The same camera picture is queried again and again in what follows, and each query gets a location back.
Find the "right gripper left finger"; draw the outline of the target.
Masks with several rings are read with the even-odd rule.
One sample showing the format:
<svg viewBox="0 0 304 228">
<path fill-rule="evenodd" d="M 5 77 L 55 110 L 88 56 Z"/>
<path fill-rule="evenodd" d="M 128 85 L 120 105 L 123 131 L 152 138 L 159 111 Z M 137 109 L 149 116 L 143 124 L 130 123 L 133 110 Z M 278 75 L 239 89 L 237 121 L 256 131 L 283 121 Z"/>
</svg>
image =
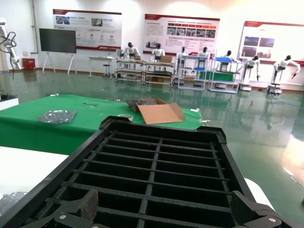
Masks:
<svg viewBox="0 0 304 228">
<path fill-rule="evenodd" d="M 83 198 L 65 201 L 51 215 L 26 224 L 25 228 L 89 228 L 98 211 L 98 191 L 90 190 Z"/>
</svg>

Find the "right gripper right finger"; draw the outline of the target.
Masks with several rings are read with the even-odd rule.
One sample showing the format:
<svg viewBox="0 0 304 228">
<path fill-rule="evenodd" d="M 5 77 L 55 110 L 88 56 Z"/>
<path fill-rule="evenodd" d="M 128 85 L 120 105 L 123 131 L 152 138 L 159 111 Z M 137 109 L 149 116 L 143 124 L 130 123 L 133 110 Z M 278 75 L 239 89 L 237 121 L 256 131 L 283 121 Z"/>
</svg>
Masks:
<svg viewBox="0 0 304 228">
<path fill-rule="evenodd" d="M 232 192 L 231 212 L 238 228 L 288 228 L 289 225 L 269 206 Z"/>
</svg>

